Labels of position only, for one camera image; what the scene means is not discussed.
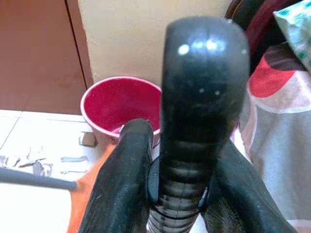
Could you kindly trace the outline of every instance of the cream wall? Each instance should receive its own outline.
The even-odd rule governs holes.
[[[185,16],[223,16],[230,2],[79,0],[94,82],[128,75],[160,85],[168,23]]]

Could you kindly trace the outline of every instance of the orange cloth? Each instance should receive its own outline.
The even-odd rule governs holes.
[[[67,233],[77,233],[79,231],[97,174],[115,147],[115,145],[109,145],[94,167],[77,181],[80,188],[70,192],[71,215]]]

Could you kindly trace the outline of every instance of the brown door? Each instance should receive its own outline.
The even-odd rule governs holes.
[[[78,114],[86,90],[64,0],[0,0],[0,109]]]

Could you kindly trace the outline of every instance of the plastic bucket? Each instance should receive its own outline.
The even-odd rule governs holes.
[[[112,77],[95,83],[81,99],[81,112],[102,148],[116,144],[122,126],[135,118],[150,122],[154,147],[160,139],[160,87],[134,77]]]

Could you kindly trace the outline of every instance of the floor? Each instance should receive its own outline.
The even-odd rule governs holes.
[[[0,110],[0,156],[9,157],[11,167],[33,172],[32,166],[19,168],[28,156],[45,158],[42,164],[52,166],[51,177],[76,180],[88,170],[102,154],[99,146],[94,148],[79,145],[81,132],[92,129],[79,115],[37,113]],[[61,163],[62,157],[87,157],[81,163]]]

